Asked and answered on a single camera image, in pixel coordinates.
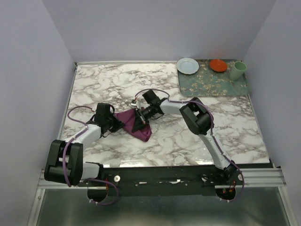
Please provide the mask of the purple cloth napkin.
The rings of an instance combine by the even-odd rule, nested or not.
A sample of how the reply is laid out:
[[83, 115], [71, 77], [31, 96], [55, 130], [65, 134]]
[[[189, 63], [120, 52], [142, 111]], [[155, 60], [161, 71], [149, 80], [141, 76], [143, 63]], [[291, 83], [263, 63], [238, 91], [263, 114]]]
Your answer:
[[136, 132], [132, 131], [135, 123], [135, 109], [129, 109], [120, 113], [115, 113], [114, 116], [124, 123], [123, 130], [128, 134], [143, 142], [147, 142], [150, 139], [152, 134], [150, 125], [147, 125]]

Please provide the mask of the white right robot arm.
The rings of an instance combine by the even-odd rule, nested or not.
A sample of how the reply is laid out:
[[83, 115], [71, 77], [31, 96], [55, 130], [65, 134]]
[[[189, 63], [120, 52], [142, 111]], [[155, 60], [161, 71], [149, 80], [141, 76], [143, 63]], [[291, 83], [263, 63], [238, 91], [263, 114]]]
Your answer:
[[167, 98], [159, 98], [154, 91], [155, 89], [144, 89], [135, 94], [133, 103], [142, 93], [149, 106], [145, 109], [136, 107], [132, 132], [145, 128], [149, 125], [149, 119], [156, 114], [180, 115], [189, 130], [201, 138], [209, 151], [217, 170], [217, 181], [223, 185], [232, 181], [237, 171], [237, 165], [222, 150], [219, 139], [214, 135], [214, 118], [209, 109], [197, 97], [189, 101], [173, 101], [169, 99], [169, 95]]

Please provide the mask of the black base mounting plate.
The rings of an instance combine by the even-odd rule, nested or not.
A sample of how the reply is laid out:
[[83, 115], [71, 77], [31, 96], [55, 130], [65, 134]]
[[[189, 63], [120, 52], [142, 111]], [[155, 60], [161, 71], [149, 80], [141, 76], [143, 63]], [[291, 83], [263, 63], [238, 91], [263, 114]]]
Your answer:
[[109, 195], [120, 196], [215, 195], [216, 190], [242, 185], [239, 177], [233, 167], [223, 171], [213, 165], [101, 168], [95, 181], [79, 186], [103, 187]]

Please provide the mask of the light blue plate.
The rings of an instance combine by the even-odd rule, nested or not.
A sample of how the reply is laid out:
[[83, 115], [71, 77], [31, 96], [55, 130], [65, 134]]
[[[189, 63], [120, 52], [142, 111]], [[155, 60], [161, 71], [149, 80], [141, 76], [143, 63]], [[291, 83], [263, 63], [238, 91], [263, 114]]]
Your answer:
[[177, 61], [176, 68], [179, 72], [190, 75], [198, 71], [199, 64], [192, 58], [182, 58]]

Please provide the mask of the floral green tray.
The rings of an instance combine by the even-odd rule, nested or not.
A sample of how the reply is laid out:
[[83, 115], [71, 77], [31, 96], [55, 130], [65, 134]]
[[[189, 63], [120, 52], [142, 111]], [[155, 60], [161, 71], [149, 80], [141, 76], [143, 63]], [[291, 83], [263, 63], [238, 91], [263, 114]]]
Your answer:
[[199, 69], [194, 74], [183, 74], [178, 71], [178, 83], [181, 94], [185, 97], [220, 97], [247, 96], [249, 85], [243, 74], [238, 80], [230, 79], [230, 71], [236, 59], [225, 59], [225, 72], [215, 72], [209, 66], [209, 59], [197, 60]]

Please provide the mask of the orange bowl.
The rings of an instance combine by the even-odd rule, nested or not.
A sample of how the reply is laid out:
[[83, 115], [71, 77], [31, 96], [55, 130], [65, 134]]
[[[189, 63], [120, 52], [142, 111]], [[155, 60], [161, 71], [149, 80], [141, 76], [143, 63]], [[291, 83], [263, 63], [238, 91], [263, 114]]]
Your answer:
[[210, 68], [215, 72], [224, 72], [227, 70], [228, 66], [227, 64], [220, 59], [212, 59], [209, 63]]

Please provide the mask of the green cup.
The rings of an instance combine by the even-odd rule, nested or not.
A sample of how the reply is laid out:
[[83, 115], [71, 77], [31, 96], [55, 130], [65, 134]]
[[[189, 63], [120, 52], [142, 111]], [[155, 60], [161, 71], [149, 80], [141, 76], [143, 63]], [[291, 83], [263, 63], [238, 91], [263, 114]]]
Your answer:
[[230, 71], [230, 75], [229, 75], [230, 79], [233, 81], [238, 80], [246, 71], [246, 69], [247, 66], [244, 62], [236, 61]]

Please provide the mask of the aluminium frame rail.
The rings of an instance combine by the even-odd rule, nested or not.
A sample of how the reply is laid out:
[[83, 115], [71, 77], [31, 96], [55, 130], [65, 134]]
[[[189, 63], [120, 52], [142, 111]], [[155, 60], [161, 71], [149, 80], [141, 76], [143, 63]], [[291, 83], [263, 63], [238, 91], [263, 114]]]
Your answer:
[[[241, 169], [245, 188], [251, 187], [284, 187], [286, 181], [280, 168]], [[41, 172], [38, 189], [68, 189], [66, 184], [46, 181]]]

